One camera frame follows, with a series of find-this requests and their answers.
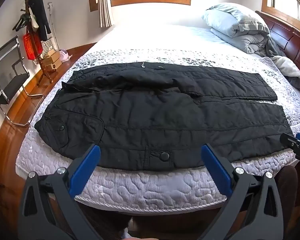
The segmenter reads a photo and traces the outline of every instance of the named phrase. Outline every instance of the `chair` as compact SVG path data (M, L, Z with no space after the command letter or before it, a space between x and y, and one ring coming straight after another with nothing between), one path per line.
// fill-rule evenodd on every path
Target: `chair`
M0 48L0 109L10 123L17 126L26 127L30 124L35 112L42 103L44 95L30 95L23 86L24 82L30 77L29 71L23 63L23 59L24 57L22 57L20 52L18 36L15 36ZM41 99L28 122L15 123L2 109L2 105L8 105L21 87L25 91L26 95L30 98L41 97Z

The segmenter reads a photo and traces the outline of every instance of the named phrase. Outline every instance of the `wooden headboard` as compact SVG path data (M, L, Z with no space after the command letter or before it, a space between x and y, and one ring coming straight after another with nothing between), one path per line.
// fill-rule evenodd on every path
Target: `wooden headboard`
M300 69L300 31L270 14L256 11L268 25L271 37Z

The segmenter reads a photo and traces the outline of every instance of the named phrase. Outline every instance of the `mattress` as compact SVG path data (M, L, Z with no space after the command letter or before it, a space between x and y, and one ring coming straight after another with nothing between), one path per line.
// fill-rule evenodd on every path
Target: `mattress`
M131 31L138 35L131 36ZM126 62L162 62L179 65L222 67L259 73L276 92L294 134L300 132L300 99L288 81L268 58L245 54L220 40L207 29L160 26L140 29L117 27L82 56L55 85L37 110L16 159L16 173L26 178L30 171L51 174L67 167L71 160L54 152L39 137L34 124L54 98L61 82L73 71L98 65ZM276 174L295 163L290 149L263 158L234 162L250 174ZM86 205L142 215L176 214L220 206L221 195L205 167L172 172L122 171L97 167L76 200Z

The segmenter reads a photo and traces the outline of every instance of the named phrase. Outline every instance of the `wall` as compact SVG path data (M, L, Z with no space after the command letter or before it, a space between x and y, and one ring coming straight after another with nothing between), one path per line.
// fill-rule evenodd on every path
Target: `wall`
M53 3L52 17L61 48L69 49L97 42L111 30L98 28L98 11L90 12L88 0L44 0L45 5L49 1ZM20 17L20 9L24 8L23 2L6 0L0 8L0 46L16 35L12 28ZM203 11L220 2L235 2L252 10L260 10L262 0L192 0L191 6L163 3L121 5L113 7L113 16L116 25L156 22L204 28L207 26L201 19ZM25 29L22 29L17 34L21 38L24 32ZM40 67L29 60L25 60L25 63L32 78ZM2 121L3 115L0 112L0 126Z

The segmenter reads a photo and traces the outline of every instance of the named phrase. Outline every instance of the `coat rack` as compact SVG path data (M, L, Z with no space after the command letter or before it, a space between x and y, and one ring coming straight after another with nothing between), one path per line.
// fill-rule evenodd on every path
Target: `coat rack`
M26 14L30 15L30 12L29 12L29 0L25 0L25 5L26 5ZM26 24L27 28L28 28L28 31L29 31L29 34L30 34L30 39L31 39L31 44L32 44L32 50L34 52L34 55L35 55L35 58L37 59L37 62L40 64L40 67L42 69L42 75L37 83L37 86L40 85L40 82L42 81L42 78L44 76L46 76L50 83L53 83L53 79L51 78L50 74L49 73L53 73L56 71L56 69L53 69L51 71L48 71L47 68L44 66L43 62L42 62L42 59L37 51L37 47L35 45L35 41L34 41L34 31L32 29L32 24L31 24L31 21L28 21L27 24Z

